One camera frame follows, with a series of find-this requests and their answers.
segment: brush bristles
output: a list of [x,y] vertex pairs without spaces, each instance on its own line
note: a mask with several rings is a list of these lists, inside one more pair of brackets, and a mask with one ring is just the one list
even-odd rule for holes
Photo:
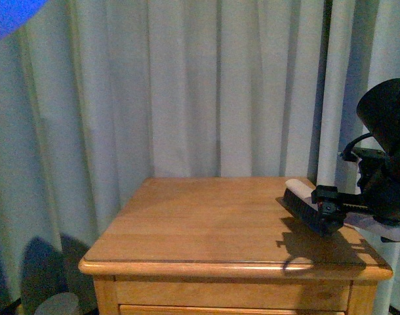
[[300,219],[319,235],[327,235],[324,231],[323,225],[321,224],[321,216],[319,212],[310,207],[306,202],[302,201],[288,188],[285,190],[283,202],[294,217]]

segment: wooden surface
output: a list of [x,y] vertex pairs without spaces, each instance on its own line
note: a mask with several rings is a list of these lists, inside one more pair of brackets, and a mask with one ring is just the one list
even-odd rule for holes
[[95,276],[94,287],[100,314],[116,315],[119,313],[115,279],[112,276]]
[[199,307],[163,307],[163,306],[133,306],[121,305],[121,315],[344,315],[344,312],[321,312],[321,311],[295,311],[295,310],[259,310],[259,309],[239,309],[239,308],[199,308]]
[[353,281],[350,289],[347,314],[372,314],[377,285],[374,281]]
[[280,204],[287,179],[148,179],[80,269],[145,276],[391,277],[388,264],[353,228],[322,239],[292,218]]
[[214,308],[347,309],[350,282],[333,280],[117,279],[117,302]]

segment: curtain fold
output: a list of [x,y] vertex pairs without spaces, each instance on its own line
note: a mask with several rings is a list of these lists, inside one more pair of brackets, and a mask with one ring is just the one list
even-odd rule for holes
[[[146,177],[353,192],[337,151],[392,77],[400,0],[49,1],[0,42],[0,308],[72,291],[93,309],[77,263]],[[400,270],[399,245],[366,237]],[[395,278],[374,314],[400,309]]]

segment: drawer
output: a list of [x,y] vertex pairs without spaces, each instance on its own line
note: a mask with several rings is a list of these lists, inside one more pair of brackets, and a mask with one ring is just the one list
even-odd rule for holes
[[295,310],[257,310],[247,309],[237,310],[236,308],[200,308],[200,307],[175,307],[175,306],[138,306],[121,305],[120,315],[345,315],[344,312],[324,312],[318,310],[295,311]]
[[117,302],[122,305],[335,311],[344,311],[347,308],[349,281],[250,281],[117,277],[115,288]]

